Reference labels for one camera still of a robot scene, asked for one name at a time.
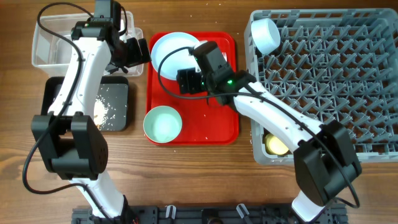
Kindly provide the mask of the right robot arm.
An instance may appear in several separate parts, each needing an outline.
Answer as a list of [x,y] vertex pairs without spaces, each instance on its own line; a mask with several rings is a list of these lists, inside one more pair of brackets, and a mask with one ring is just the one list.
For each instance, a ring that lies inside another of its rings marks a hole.
[[352,182],[362,173],[348,130],[338,121],[327,124],[305,116],[267,91],[247,71],[235,72],[214,41],[183,47],[199,69],[177,73],[180,98],[216,98],[251,118],[277,137],[293,154],[300,192],[292,210],[301,221],[312,222],[337,195],[349,188],[360,206]]

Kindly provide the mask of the white plastic fork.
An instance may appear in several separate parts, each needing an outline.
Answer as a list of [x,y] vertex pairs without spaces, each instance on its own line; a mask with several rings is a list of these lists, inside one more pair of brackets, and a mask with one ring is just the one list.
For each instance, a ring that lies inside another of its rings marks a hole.
[[222,52],[222,56],[225,59],[226,62],[228,62],[227,54],[226,52]]

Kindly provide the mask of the light blue small bowl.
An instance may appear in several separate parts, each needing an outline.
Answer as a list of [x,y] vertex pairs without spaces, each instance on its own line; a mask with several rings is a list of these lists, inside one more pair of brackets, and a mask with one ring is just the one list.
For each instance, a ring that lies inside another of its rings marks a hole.
[[269,55],[281,43],[279,30],[271,19],[265,18],[253,21],[251,33],[257,49],[263,55]]

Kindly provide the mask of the yellow plastic cup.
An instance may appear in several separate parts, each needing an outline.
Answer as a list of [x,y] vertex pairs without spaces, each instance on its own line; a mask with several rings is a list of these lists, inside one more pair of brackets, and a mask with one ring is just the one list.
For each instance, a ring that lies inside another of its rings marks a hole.
[[265,136],[265,147],[269,154],[282,156],[289,152],[288,147],[275,135],[269,133]]

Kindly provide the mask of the rice food scraps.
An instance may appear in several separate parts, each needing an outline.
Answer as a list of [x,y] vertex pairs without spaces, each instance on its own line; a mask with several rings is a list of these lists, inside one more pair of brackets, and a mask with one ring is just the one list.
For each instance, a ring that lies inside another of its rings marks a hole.
[[114,130],[116,127],[116,89],[113,86],[101,85],[95,99],[94,123],[101,131]]

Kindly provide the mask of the mint green bowl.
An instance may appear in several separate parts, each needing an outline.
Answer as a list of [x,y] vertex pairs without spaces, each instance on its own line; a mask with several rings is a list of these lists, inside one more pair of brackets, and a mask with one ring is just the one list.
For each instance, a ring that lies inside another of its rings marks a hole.
[[143,121],[145,135],[159,144],[173,141],[180,134],[182,125],[179,112],[170,106],[152,108]]

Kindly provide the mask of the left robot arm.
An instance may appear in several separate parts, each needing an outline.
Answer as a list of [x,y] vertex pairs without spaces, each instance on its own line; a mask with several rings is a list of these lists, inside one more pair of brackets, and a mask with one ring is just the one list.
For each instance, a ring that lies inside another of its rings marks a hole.
[[126,71],[150,62],[145,39],[122,40],[125,9],[116,1],[96,1],[87,20],[79,21],[67,42],[72,57],[62,87],[46,113],[34,116],[33,151],[46,169],[76,187],[103,223],[137,223],[126,197],[106,166],[108,145],[94,122],[96,96],[104,72]]

